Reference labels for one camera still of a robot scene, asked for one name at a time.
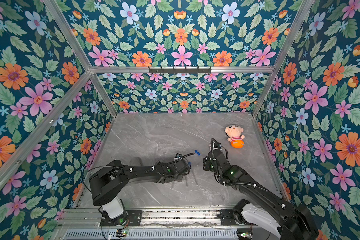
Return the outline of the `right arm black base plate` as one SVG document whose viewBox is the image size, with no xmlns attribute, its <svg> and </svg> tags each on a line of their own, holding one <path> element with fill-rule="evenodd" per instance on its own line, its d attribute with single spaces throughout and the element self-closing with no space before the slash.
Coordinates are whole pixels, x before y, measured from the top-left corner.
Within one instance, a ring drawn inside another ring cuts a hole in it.
<svg viewBox="0 0 360 240">
<path fill-rule="evenodd" d="M 217 217 L 221 220 L 222 226 L 243 226 L 247 224 L 241 213 L 234 210 L 220 210 Z"/>
</svg>

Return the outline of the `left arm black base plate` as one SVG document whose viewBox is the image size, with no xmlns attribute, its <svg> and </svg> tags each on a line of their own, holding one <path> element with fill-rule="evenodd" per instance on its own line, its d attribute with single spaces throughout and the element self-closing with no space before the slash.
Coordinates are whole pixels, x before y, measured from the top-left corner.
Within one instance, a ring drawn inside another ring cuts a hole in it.
<svg viewBox="0 0 360 240">
<path fill-rule="evenodd" d="M 142 220 L 141 210 L 124 211 L 120 216 L 111 218 L 106 211 L 102 213 L 101 227 L 136 227 Z"/>
</svg>

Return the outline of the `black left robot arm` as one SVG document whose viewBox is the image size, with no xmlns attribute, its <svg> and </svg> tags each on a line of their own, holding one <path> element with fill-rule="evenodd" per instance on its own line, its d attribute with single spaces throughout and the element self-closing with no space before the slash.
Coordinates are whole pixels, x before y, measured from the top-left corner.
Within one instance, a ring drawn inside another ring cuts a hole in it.
<svg viewBox="0 0 360 240">
<path fill-rule="evenodd" d="M 124 222 L 127 214 L 124 204 L 118 198 L 119 192 L 128 184 L 152 182 L 168 184 L 181 182 L 183 177 L 191 172 L 191 165 L 187 157 L 194 155 L 176 154 L 173 161 L 168 163 L 156 162 L 152 166 L 128 166 L 120 160 L 99 167 L 99 170 L 89 178 L 93 205 L 103 209 L 104 216 L 112 221 Z"/>
</svg>

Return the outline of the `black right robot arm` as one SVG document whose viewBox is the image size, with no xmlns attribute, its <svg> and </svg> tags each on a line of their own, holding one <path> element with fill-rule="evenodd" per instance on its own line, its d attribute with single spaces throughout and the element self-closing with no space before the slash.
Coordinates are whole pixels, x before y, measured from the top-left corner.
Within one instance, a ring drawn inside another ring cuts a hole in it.
<svg viewBox="0 0 360 240">
<path fill-rule="evenodd" d="M 203 159 L 203 169 L 213 172 L 215 180 L 245 194 L 253 202 L 242 199 L 233 208 L 235 222 L 254 224 L 281 240 L 315 240 L 319 230 L 308 208 L 278 197 L 259 184 L 247 171 L 231 165 L 228 151 L 214 138 L 210 152 Z"/>
</svg>

